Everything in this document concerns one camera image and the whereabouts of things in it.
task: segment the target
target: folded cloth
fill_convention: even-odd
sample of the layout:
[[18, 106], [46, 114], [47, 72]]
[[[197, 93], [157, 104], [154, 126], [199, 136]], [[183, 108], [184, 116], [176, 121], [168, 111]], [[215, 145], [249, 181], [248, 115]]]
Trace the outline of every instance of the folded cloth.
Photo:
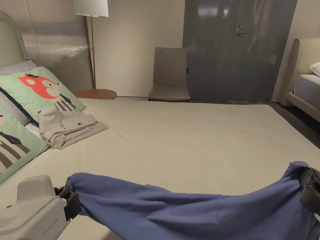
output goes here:
[[67, 185], [79, 194], [83, 215], [123, 240], [315, 240], [320, 222], [300, 202], [297, 175], [308, 167], [291, 163], [278, 182], [243, 196], [172, 193], [87, 173]]
[[47, 108], [39, 114], [40, 135], [54, 148], [63, 149], [82, 139], [108, 129], [92, 115], [83, 112]]

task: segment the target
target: pillow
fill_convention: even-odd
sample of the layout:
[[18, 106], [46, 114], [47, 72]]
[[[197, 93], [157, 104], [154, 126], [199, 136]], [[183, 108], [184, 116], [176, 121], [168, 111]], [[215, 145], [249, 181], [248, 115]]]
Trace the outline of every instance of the pillow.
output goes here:
[[[0, 68], [0, 75], [3, 74], [11, 74], [11, 73], [18, 73], [31, 70], [36, 68], [37, 65], [33, 60], [25, 60], [24, 62]], [[3, 93], [0, 92], [0, 103], [2, 106], [12, 115], [14, 116], [22, 125], [26, 125], [28, 122], [31, 121], [28, 117], [25, 116], [23, 112], [21, 112], [18, 107], [14, 103], [10, 101]]]
[[310, 66], [310, 69], [320, 77], [320, 62]]
[[31, 121], [19, 108], [10, 101], [2, 92], [0, 92], [0, 104], [9, 112], [13, 117], [15, 117], [22, 125], [26, 125]]
[[34, 69], [36, 67], [37, 65], [35, 64], [35, 62], [29, 59], [9, 67], [0, 68], [0, 75], [25, 72], [25, 71]]
[[82, 111], [85, 106], [48, 69], [0, 76], [0, 91], [13, 98], [36, 122], [46, 108]]
[[0, 184], [48, 148], [0, 105]]
[[30, 132], [32, 132], [34, 135], [36, 135], [38, 138], [42, 139], [42, 137], [40, 135], [40, 129], [34, 123], [28, 123], [25, 127]]

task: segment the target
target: bed frame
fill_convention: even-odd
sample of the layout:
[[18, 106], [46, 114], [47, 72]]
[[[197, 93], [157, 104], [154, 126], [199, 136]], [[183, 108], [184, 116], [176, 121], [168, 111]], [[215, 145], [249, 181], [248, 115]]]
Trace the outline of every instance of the bed frame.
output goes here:
[[296, 106], [320, 122], [320, 110], [293, 94], [299, 75], [313, 75], [310, 65], [320, 62], [320, 38], [296, 39], [293, 42], [279, 102]]
[[22, 34], [8, 14], [0, 11], [0, 68], [23, 62], [27, 57]]

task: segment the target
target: door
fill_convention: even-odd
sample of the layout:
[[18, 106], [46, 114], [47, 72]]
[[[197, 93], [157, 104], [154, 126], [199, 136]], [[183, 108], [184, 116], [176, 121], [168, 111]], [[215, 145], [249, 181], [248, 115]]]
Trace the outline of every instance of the door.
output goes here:
[[192, 99], [269, 101], [297, 0], [186, 0]]
[[270, 101], [297, 0], [240, 0], [227, 100]]
[[188, 51], [187, 85], [191, 98], [226, 99], [238, 0], [185, 2], [183, 47]]

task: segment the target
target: headboard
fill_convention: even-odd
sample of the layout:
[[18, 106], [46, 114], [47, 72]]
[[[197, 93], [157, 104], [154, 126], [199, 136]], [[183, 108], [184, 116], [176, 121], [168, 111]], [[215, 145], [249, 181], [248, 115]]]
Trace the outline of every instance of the headboard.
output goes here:
[[298, 75], [314, 74], [310, 65], [320, 62], [320, 38], [296, 39], [293, 42], [279, 102], [287, 105], [287, 95], [293, 92]]
[[0, 67], [22, 62], [27, 58], [22, 34], [8, 14], [0, 11]]

